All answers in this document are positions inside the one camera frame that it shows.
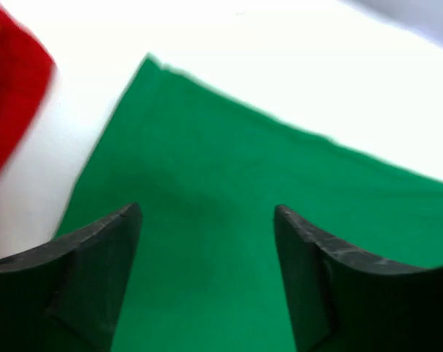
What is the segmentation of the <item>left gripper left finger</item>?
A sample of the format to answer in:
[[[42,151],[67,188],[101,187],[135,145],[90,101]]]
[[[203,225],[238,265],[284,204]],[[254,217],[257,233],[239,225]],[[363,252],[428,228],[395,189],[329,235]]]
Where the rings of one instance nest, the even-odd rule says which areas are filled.
[[[141,226],[133,203],[0,259],[0,351],[110,351]]]

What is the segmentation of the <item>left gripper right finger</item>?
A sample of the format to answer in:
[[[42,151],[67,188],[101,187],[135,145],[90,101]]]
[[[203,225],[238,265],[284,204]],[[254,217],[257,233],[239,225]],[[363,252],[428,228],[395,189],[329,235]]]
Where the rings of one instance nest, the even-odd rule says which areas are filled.
[[[274,237],[297,351],[443,351],[443,266],[370,253],[284,205]]]

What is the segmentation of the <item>green t shirt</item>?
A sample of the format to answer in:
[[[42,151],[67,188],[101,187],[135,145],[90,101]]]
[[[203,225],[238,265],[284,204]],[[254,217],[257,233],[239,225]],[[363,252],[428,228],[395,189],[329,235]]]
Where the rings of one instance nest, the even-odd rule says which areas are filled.
[[[443,264],[443,183],[283,125],[146,58],[59,231],[136,202],[114,351],[292,351],[274,208],[364,249]]]

